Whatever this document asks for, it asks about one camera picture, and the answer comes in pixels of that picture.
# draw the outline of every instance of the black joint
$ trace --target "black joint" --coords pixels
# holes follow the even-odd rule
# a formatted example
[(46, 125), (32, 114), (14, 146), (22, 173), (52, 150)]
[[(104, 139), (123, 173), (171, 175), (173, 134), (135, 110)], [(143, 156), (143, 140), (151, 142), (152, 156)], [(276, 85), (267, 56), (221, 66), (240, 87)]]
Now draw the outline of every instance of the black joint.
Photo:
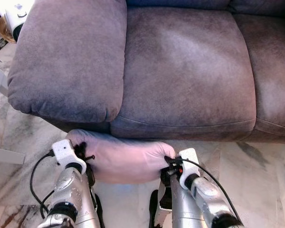
[(195, 179), (197, 179), (198, 177), (200, 177), (199, 175), (197, 175), (196, 173), (190, 174), (186, 180), (185, 180), (185, 186), (191, 190), (191, 186), (192, 183), (194, 182)]
[(242, 223), (236, 217), (230, 214), (221, 214), (213, 219), (211, 228), (228, 228), (240, 225)]
[(86, 142), (82, 142), (79, 145), (74, 147), (75, 153), (85, 152), (86, 151)]
[(168, 171), (169, 167), (161, 170), (161, 181), (166, 187), (170, 186), (170, 175), (168, 174)]
[(168, 157), (168, 156), (165, 156), (164, 157), (165, 161), (168, 163), (168, 164), (172, 164), (173, 163), (173, 160), (172, 158)]
[(15, 27), (15, 29), (14, 29), (13, 37), (14, 37), (14, 39), (15, 39), (16, 42), (18, 41), (18, 37), (19, 37), (20, 31), (21, 31), (21, 29), (22, 29), (22, 26), (23, 26), (23, 24), (18, 25), (18, 26)]
[(89, 166), (89, 165), (86, 166), (85, 173), (86, 173), (87, 179), (89, 181), (89, 187), (91, 188), (95, 184), (95, 177), (94, 177), (94, 173), (92, 171), (91, 166)]
[(69, 219), (64, 218), (61, 224), (61, 228), (74, 228)]
[(49, 150), (48, 155), (51, 156), (51, 157), (55, 156), (53, 149)]
[(69, 216), (74, 222), (76, 222), (77, 210), (73, 204), (68, 202), (62, 202), (56, 204), (49, 212), (48, 215), (62, 214)]
[(162, 199), (160, 200), (160, 207), (163, 209), (172, 210), (172, 191), (171, 187), (165, 188), (165, 193)]
[(78, 164), (78, 163), (75, 163), (75, 162), (71, 162), (71, 163), (67, 164), (67, 165), (66, 165), (66, 169), (67, 169), (67, 168), (75, 168), (75, 169), (77, 169), (80, 173), (81, 173), (81, 171), (82, 171), (82, 166), (81, 166), (80, 164)]

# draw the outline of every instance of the pink cloth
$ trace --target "pink cloth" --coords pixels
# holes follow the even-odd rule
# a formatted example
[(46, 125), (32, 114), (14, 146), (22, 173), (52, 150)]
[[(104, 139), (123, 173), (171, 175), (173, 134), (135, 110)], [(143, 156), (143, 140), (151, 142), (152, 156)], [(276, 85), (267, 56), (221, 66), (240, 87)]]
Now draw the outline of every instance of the pink cloth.
[(143, 183), (157, 179), (168, 166), (164, 156), (175, 158), (174, 149), (163, 142), (117, 139), (108, 134), (71, 130), (67, 139), (72, 145), (86, 142), (85, 157), (95, 178), (108, 183)]

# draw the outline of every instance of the white device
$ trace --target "white device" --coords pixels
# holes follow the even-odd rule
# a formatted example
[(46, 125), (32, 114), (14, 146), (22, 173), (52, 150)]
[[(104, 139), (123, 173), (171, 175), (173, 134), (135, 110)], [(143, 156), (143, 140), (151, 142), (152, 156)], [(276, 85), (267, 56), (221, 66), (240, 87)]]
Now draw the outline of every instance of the white device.
[[(182, 159), (189, 159), (190, 161), (194, 161), (195, 163), (199, 164), (199, 160), (196, 155), (195, 149), (189, 148), (189, 149), (181, 151), (179, 154)], [(196, 165), (189, 163), (187, 161), (184, 161), (182, 166), (183, 166), (183, 173), (180, 176), (180, 185), (183, 189), (188, 189), (185, 186), (185, 180), (192, 173), (196, 173), (197, 175), (199, 175), (200, 171)]]
[(19, 0), (5, 9), (7, 28), (16, 42), (33, 3), (33, 0)]
[(68, 139), (61, 140), (52, 145), (56, 159), (64, 169), (70, 163), (78, 163), (81, 166), (81, 174), (86, 172), (86, 163), (77, 158), (71, 142)]

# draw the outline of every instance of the couch armrest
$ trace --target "couch armrest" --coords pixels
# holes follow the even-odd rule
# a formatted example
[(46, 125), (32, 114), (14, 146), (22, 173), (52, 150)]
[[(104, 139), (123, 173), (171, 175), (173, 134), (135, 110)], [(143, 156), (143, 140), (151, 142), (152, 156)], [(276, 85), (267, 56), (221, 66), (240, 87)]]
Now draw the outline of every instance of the couch armrest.
[(125, 0), (36, 0), (9, 72), (17, 110), (69, 122), (112, 121), (123, 99)]

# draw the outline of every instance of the seat cushion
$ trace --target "seat cushion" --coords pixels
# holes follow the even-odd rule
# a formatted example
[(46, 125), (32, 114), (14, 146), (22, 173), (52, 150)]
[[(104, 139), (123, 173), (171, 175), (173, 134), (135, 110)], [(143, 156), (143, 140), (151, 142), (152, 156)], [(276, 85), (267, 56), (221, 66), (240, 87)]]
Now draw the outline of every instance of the seat cushion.
[(9, 71), (9, 103), (57, 122), (115, 119), (123, 100), (126, 8), (125, 1), (35, 0)]
[(225, 10), (230, 0), (127, 0), (129, 6), (170, 6), (205, 10)]
[(236, 140), (256, 117), (245, 41), (227, 11), (128, 9), (123, 103), (111, 133)]
[(232, 0), (228, 9), (232, 13), (269, 15), (285, 18), (285, 0)]
[(285, 142), (285, 19), (234, 15), (247, 43), (256, 84), (256, 127), (272, 141)]

